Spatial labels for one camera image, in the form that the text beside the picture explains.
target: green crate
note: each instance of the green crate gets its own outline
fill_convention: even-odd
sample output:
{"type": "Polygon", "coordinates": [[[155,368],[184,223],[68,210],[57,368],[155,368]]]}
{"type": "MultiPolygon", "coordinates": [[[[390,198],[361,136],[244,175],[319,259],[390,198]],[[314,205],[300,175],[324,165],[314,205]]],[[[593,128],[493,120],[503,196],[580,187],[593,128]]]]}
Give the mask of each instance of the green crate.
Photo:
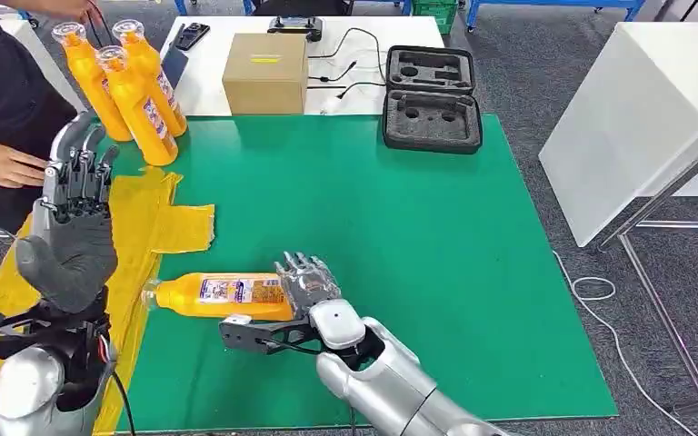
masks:
{"type": "Polygon", "coordinates": [[[414,0],[414,15],[434,17],[440,33],[450,34],[456,16],[456,2],[455,0],[414,0]]]}

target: black carrying case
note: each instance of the black carrying case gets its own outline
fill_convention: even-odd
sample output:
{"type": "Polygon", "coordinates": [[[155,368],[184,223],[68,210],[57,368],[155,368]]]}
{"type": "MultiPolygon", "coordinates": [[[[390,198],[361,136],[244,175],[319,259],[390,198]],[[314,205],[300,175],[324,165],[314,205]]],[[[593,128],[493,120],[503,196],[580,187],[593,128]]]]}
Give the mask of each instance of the black carrying case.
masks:
{"type": "Polygon", "coordinates": [[[386,57],[386,86],[386,146],[454,154],[473,154],[480,147],[483,126],[472,94],[469,52],[395,45],[386,57]]]}

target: black cable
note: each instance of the black cable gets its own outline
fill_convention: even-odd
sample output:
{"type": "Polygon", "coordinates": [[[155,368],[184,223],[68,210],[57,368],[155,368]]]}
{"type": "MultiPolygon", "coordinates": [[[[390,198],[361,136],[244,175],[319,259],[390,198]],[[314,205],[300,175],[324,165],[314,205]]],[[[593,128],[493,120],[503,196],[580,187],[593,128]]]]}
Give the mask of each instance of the black cable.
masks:
{"type": "Polygon", "coordinates": [[[354,68],[355,65],[357,65],[357,61],[353,61],[351,64],[349,64],[349,66],[346,67],[346,69],[344,70],[343,73],[341,73],[341,75],[339,75],[338,77],[335,77],[333,79],[331,79],[330,77],[328,77],[326,75],[323,75],[320,77],[314,77],[314,76],[310,75],[309,78],[314,79],[314,80],[319,80],[320,82],[322,82],[324,84],[326,84],[328,82],[338,82],[339,80],[343,79],[347,73],[352,71],[352,68],[354,68]]]}
{"type": "MultiPolygon", "coordinates": [[[[108,41],[111,42],[111,45],[116,45],[114,36],[111,34],[111,28],[108,27],[108,23],[105,22],[105,17],[103,16],[103,12],[100,10],[100,7],[93,0],[86,0],[86,2],[92,5],[92,7],[95,9],[95,12],[97,12],[97,16],[100,17],[100,21],[103,23],[103,27],[105,27],[105,32],[108,33],[108,41]]],[[[92,22],[91,17],[89,20],[89,25],[95,28],[95,24],[92,22]]]]}
{"type": "Polygon", "coordinates": [[[354,82],[353,84],[350,84],[349,86],[347,86],[346,89],[344,89],[344,91],[342,93],[340,93],[339,95],[336,96],[336,98],[344,98],[346,93],[348,93],[349,91],[352,90],[352,88],[354,88],[355,86],[360,85],[360,84],[371,84],[373,86],[386,86],[386,84],[377,84],[376,82],[354,82]]]}
{"type": "Polygon", "coordinates": [[[276,339],[263,339],[261,341],[263,343],[270,342],[270,343],[273,343],[275,345],[279,345],[281,347],[285,347],[287,349],[293,350],[294,352],[303,352],[306,354],[312,354],[314,356],[316,356],[317,354],[320,353],[318,350],[309,350],[308,348],[299,347],[298,345],[292,345],[291,343],[278,341],[276,339]]]}
{"type": "Polygon", "coordinates": [[[692,4],[689,6],[689,9],[686,9],[686,13],[683,14],[683,16],[681,17],[681,20],[680,20],[680,21],[686,21],[686,17],[688,17],[689,14],[692,13],[692,11],[693,11],[694,8],[697,6],[697,4],[698,4],[698,0],[694,0],[694,1],[692,2],[692,4]]]}
{"type": "Polygon", "coordinates": [[[375,37],[372,33],[368,32],[365,29],[361,29],[359,27],[350,27],[349,30],[346,31],[344,34],[344,37],[341,38],[341,41],[338,43],[338,46],[335,48],[335,51],[332,52],[331,54],[320,54],[317,56],[309,56],[309,59],[327,59],[330,57],[333,57],[338,54],[338,51],[341,50],[341,45],[344,44],[344,39],[346,39],[346,36],[349,35],[349,32],[352,32],[353,30],[356,30],[357,32],[362,32],[366,35],[370,35],[374,41],[375,41],[375,54],[376,57],[378,58],[378,74],[381,75],[381,79],[386,82],[386,76],[384,76],[384,68],[381,66],[381,45],[378,44],[378,38],[375,37]]]}
{"type": "Polygon", "coordinates": [[[306,89],[346,89],[342,84],[327,84],[325,86],[316,84],[314,86],[306,86],[306,89]]]}
{"type": "Polygon", "coordinates": [[[130,434],[135,436],[135,423],[132,419],[132,410],[130,409],[130,401],[127,399],[127,391],[125,391],[125,386],[122,384],[119,375],[114,371],[111,374],[114,377],[114,382],[116,382],[116,387],[119,388],[119,393],[122,394],[122,400],[125,401],[125,410],[127,411],[127,419],[130,421],[130,434]]]}
{"type": "Polygon", "coordinates": [[[89,11],[86,11],[86,19],[87,21],[89,21],[89,28],[92,29],[92,35],[95,36],[97,46],[99,48],[103,48],[103,43],[100,42],[100,36],[97,35],[97,31],[95,30],[95,23],[92,22],[92,16],[89,14],[89,11]]]}

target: yellow cloth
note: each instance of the yellow cloth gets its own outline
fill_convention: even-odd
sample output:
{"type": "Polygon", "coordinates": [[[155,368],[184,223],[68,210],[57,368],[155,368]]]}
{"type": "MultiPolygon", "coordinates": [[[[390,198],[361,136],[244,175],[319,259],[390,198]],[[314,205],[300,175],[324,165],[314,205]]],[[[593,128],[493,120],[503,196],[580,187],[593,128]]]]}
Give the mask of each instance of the yellow cloth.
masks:
{"type": "MultiPolygon", "coordinates": [[[[119,351],[116,372],[125,387],[129,386],[135,369],[147,317],[141,290],[158,270],[159,253],[203,251],[213,240],[213,205],[171,205],[175,186],[181,179],[179,174],[165,174],[149,167],[140,176],[116,177],[112,186],[109,203],[119,264],[107,283],[108,313],[111,339],[119,351]]],[[[28,223],[30,217],[19,236],[28,233],[28,223]]],[[[23,312],[37,298],[38,292],[17,273],[13,245],[0,267],[0,312],[7,316],[23,312]]],[[[95,433],[113,432],[121,408],[121,396],[110,382],[95,433]]]]}

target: white table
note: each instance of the white table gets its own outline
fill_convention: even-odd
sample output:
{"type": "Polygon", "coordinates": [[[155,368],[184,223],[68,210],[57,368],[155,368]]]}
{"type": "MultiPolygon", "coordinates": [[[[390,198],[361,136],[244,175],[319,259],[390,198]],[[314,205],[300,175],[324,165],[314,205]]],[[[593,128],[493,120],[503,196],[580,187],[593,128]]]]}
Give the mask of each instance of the white table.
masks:
{"type": "MultiPolygon", "coordinates": [[[[425,45],[443,47],[443,39],[431,16],[330,16],[323,17],[323,38],[307,47],[309,55],[332,53],[350,27],[359,27],[374,34],[381,46],[382,68],[386,68],[386,51],[392,45],[425,45]]],[[[237,33],[265,33],[272,17],[269,16],[179,16],[167,36],[161,55],[175,38],[180,25],[202,23],[210,31],[186,54],[189,62],[175,88],[175,95],[186,115],[231,115],[226,101],[223,75],[232,38],[237,33]]],[[[309,75],[336,77],[352,62],[357,65],[341,81],[330,84],[349,85],[353,82],[377,82],[378,61],[374,39],[360,32],[352,32],[338,54],[331,59],[309,61],[309,75]]],[[[323,84],[310,80],[309,84],[323,84]]],[[[341,89],[310,89],[306,92],[306,114],[319,114],[324,103],[341,93],[341,89]]],[[[358,85],[335,109],[336,114],[380,114],[384,89],[379,86],[358,85]]]]}
{"type": "Polygon", "coordinates": [[[698,23],[617,24],[539,153],[579,246],[697,157],[698,23]]]}
{"type": "Polygon", "coordinates": [[[79,95],[71,87],[71,84],[65,79],[63,72],[57,67],[57,64],[52,60],[52,56],[46,51],[46,48],[36,36],[34,29],[26,20],[5,19],[0,20],[1,28],[5,32],[13,36],[19,41],[31,56],[35,59],[41,72],[46,77],[46,80],[51,84],[60,95],[68,101],[76,111],[85,109],[79,95]]]}

